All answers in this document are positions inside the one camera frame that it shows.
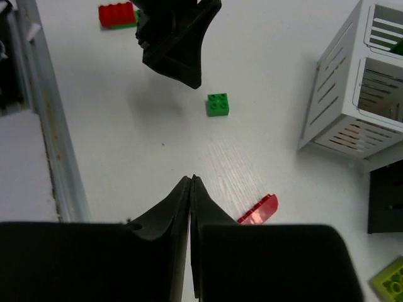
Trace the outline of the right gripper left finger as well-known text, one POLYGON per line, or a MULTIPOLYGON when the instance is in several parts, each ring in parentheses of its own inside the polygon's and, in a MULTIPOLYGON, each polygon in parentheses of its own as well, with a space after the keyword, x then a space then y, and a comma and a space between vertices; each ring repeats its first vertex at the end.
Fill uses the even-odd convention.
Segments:
POLYGON ((180 301, 190 189, 126 223, 1 223, 1 300, 180 301))

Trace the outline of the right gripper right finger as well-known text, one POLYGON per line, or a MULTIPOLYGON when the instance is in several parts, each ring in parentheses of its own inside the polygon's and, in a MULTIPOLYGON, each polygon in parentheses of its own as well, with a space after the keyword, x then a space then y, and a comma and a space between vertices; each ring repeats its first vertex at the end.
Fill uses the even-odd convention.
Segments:
POLYGON ((340 234, 329 225, 241 225, 198 176, 190 191, 191 269, 199 301, 363 301, 340 234))

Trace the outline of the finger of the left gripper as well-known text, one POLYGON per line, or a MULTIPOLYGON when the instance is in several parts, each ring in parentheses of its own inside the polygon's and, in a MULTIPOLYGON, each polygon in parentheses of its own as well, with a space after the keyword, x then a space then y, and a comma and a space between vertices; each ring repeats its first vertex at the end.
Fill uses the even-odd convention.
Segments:
POLYGON ((142 62, 192 89, 202 84, 202 43, 221 0, 133 1, 140 11, 136 39, 142 62))

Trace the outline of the red curved lego brick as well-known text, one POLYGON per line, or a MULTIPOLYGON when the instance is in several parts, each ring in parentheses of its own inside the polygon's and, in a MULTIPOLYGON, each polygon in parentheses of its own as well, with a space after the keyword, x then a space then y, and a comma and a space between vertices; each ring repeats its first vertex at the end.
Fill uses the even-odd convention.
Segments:
POLYGON ((241 225, 262 225, 271 218, 278 209, 278 198, 275 194, 267 194, 237 222, 241 225))

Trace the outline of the green square lego brick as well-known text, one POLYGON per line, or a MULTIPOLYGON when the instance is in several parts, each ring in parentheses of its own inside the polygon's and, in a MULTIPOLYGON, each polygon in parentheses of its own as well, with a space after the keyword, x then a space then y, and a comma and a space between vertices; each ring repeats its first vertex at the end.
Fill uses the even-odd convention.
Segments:
POLYGON ((209 117, 229 115, 229 102, 226 93, 209 94, 207 96, 207 115, 209 117))

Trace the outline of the green long lego piece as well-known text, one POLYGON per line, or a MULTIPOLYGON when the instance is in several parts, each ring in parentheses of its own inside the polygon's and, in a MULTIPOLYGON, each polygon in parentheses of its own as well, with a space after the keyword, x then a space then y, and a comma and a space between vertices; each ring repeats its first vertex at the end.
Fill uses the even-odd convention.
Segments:
POLYGON ((398 42, 391 50, 390 53, 394 53, 403 56, 403 40, 398 42))

